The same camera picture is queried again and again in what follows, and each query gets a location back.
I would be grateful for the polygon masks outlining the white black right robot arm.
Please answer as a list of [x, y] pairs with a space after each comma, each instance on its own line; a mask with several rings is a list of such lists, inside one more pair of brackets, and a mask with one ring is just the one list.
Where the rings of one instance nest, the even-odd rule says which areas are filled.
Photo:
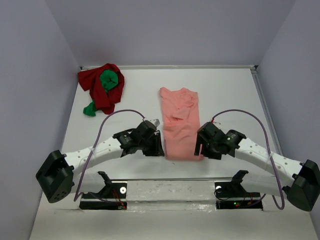
[[235, 198], [246, 193], [261, 193], [287, 199], [296, 208], [310, 212], [320, 196], [320, 169], [312, 160], [289, 159], [256, 144], [243, 133], [224, 133], [212, 122], [198, 131], [194, 154], [221, 160], [229, 155], [269, 173], [269, 176], [239, 170], [229, 182], [216, 185], [220, 198]]

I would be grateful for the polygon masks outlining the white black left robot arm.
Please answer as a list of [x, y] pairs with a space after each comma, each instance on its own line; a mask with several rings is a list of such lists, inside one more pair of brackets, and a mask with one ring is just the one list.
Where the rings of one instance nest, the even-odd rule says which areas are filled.
[[158, 119], [143, 120], [138, 127], [115, 133], [94, 146], [75, 152], [51, 152], [35, 177], [49, 203], [69, 194], [94, 193], [99, 198], [110, 194], [112, 182], [104, 171], [86, 171], [106, 161], [142, 151], [146, 157], [163, 157]]

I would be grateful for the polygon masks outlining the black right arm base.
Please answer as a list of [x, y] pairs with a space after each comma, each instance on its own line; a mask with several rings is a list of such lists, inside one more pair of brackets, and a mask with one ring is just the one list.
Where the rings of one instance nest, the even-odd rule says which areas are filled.
[[214, 196], [217, 210], [258, 209], [263, 210], [261, 194], [258, 192], [247, 192], [240, 185], [231, 182], [215, 182]]

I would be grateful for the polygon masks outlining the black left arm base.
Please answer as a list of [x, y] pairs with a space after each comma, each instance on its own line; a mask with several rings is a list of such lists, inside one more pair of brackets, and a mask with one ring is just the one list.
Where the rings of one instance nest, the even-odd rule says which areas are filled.
[[127, 181], [113, 180], [109, 192], [83, 194], [79, 208], [81, 210], [125, 211], [128, 205], [127, 189]]

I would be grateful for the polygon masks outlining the pink t shirt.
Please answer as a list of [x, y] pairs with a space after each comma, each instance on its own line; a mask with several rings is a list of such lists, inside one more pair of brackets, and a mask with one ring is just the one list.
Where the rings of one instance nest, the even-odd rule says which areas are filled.
[[159, 89], [163, 119], [165, 158], [170, 161], [201, 161], [195, 155], [200, 128], [198, 93], [187, 88], [171, 91]]

